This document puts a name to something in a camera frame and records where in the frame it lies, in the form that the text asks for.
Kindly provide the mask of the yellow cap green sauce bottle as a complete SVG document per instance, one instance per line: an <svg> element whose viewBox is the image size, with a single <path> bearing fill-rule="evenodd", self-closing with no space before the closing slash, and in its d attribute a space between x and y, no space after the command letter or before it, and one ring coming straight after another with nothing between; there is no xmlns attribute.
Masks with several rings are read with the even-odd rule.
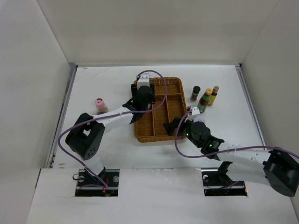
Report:
<svg viewBox="0 0 299 224"><path fill-rule="evenodd" d="M205 93L200 98L200 100L198 102L198 105L197 105L200 113L205 112L206 107L208 106L208 103L209 103L210 96L211 96L212 92L213 92L213 90L211 88L207 88L205 90Z"/></svg>

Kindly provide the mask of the pink lid spice jar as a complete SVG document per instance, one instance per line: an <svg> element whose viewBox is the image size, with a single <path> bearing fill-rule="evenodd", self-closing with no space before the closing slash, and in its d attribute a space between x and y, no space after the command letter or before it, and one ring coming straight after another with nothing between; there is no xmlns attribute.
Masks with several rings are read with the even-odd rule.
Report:
<svg viewBox="0 0 299 224"><path fill-rule="evenodd" d="M104 113L108 112L108 108L107 108L106 104L104 103L103 99L97 98L94 103L97 108L97 112L96 112L97 115L104 114Z"/></svg>

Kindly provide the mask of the black cap pepper shaker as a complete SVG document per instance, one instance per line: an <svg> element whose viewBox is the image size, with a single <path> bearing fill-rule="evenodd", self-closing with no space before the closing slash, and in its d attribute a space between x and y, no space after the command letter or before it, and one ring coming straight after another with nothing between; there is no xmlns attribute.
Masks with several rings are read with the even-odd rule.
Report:
<svg viewBox="0 0 299 224"><path fill-rule="evenodd" d="M197 100L198 94L200 92L201 88L199 86L194 86L192 90L192 94L190 96L190 100L192 102L195 102Z"/></svg>

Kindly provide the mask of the red white lid jar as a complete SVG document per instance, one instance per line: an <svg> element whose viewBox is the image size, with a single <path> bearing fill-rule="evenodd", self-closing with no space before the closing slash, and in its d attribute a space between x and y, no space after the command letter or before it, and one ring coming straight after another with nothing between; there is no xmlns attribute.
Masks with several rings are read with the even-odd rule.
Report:
<svg viewBox="0 0 299 224"><path fill-rule="evenodd" d="M206 121L204 118L197 116L196 118L193 119L194 122L202 122L204 124L206 124Z"/></svg>

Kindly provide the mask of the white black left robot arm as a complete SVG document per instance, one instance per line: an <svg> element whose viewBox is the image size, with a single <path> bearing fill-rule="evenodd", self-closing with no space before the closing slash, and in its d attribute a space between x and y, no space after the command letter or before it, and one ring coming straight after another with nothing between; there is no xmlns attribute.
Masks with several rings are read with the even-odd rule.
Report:
<svg viewBox="0 0 299 224"><path fill-rule="evenodd" d="M105 180L106 169L96 158L104 133L133 124L135 137L141 143L173 140L174 130L167 123L186 112L179 79L152 78L149 84L133 83L131 93L132 98L117 110L96 117L81 114L66 136L66 144L87 165L85 170L94 186Z"/></svg>

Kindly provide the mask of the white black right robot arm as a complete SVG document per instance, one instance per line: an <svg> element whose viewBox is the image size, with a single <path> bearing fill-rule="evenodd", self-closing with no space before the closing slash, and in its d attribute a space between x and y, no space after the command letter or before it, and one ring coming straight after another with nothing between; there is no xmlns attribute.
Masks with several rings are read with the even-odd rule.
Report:
<svg viewBox="0 0 299 224"><path fill-rule="evenodd" d="M200 121L188 121L184 135L200 148L202 157L221 161L217 180L249 181L272 187L276 192L294 197L299 186L299 164L290 153L277 147L238 147L211 135Z"/></svg>

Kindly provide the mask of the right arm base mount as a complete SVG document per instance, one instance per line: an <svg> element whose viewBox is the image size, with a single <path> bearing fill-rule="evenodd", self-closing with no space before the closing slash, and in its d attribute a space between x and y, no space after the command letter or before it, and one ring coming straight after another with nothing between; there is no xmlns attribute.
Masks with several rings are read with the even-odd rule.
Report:
<svg viewBox="0 0 299 224"><path fill-rule="evenodd" d="M247 196L244 181L232 181L216 168L201 169L205 196Z"/></svg>

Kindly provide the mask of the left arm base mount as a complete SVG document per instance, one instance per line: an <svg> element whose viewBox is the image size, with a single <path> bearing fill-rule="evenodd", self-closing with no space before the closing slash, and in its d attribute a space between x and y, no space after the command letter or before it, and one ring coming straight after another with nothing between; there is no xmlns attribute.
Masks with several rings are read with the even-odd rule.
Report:
<svg viewBox="0 0 299 224"><path fill-rule="evenodd" d="M90 176L86 170L80 169L78 173L72 176L76 181L75 196L77 197L115 197L118 196L120 183L120 170L107 169L100 175L101 179L108 186L97 178Z"/></svg>

